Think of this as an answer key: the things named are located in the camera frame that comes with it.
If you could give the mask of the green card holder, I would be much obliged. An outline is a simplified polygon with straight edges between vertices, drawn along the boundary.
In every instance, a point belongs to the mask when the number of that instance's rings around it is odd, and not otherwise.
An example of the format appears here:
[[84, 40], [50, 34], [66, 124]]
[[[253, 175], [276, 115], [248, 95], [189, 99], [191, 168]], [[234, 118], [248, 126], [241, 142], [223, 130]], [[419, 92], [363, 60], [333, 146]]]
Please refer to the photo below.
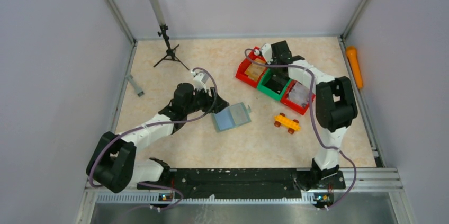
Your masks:
[[251, 111], [249, 105], [240, 102], [226, 107], [217, 114], [212, 113], [212, 122], [216, 132], [223, 132], [250, 123]]

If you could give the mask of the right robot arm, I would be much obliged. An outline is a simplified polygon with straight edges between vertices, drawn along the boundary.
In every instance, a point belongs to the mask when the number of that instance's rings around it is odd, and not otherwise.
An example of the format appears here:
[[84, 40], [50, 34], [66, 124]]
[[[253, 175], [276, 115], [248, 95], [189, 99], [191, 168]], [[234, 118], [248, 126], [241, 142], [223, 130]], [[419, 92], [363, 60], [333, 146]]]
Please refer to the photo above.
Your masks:
[[351, 80], [328, 75], [305, 58], [293, 56], [286, 41], [263, 45], [261, 54], [275, 74], [301, 83], [315, 96], [310, 114], [320, 149], [312, 159], [310, 184], [337, 174], [343, 137], [358, 115]]

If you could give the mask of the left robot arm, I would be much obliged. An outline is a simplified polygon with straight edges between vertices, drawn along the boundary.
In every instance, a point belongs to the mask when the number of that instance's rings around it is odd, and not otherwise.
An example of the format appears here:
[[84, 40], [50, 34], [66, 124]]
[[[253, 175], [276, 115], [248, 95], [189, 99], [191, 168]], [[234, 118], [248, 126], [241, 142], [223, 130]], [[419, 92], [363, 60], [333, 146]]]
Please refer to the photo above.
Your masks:
[[101, 135], [86, 167], [90, 186], [123, 191], [132, 181], [137, 152], [176, 133], [190, 122], [190, 114], [216, 114], [228, 106], [215, 87], [196, 89], [190, 83], [178, 84], [169, 103], [149, 121], [119, 134], [107, 131]]

